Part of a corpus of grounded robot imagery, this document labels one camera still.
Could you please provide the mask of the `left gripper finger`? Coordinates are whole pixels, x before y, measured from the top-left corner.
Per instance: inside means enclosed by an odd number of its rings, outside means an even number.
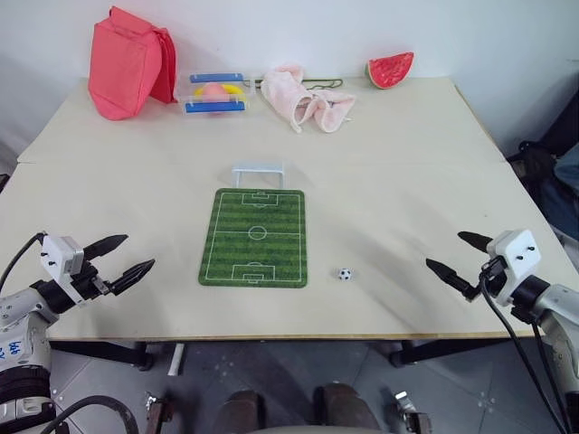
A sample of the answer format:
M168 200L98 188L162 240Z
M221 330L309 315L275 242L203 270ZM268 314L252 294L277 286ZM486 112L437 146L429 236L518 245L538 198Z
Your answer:
M127 234L116 234L107 236L99 241L95 241L83 249L84 259L91 261L97 257L107 255L116 249L127 238Z
M109 283L109 290L118 296L127 289L135 286L155 265L155 260L150 259L126 270L118 279Z

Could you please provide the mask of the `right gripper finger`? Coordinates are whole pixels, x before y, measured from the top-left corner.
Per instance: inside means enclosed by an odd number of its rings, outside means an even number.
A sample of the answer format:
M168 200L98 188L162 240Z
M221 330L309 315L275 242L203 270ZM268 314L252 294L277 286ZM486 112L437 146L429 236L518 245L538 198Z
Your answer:
M474 249L485 253L488 252L488 245L492 242L490 237L472 231L459 231L457 235Z
M468 301L474 300L480 289L461 278L454 269L434 259L426 259L426 266L445 284L459 291Z

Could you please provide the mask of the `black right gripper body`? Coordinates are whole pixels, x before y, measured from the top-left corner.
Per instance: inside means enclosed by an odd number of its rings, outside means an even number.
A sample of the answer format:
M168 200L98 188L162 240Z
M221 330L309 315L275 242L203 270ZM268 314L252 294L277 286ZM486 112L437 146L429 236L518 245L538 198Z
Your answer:
M482 283L485 283L487 292L492 297L497 297L500 290L506 285L506 268L507 264L502 256L494 257L485 262L481 266L479 283L475 287L475 297L478 297L482 293Z

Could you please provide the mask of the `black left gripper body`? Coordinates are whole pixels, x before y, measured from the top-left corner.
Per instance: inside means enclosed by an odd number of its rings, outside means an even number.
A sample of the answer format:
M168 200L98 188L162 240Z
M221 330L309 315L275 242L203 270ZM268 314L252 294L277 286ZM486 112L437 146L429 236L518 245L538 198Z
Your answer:
M69 305L78 305L110 292L109 282L103 280L98 270L87 260L82 262L78 273L70 273L69 276L70 285L74 288L74 294L68 296Z

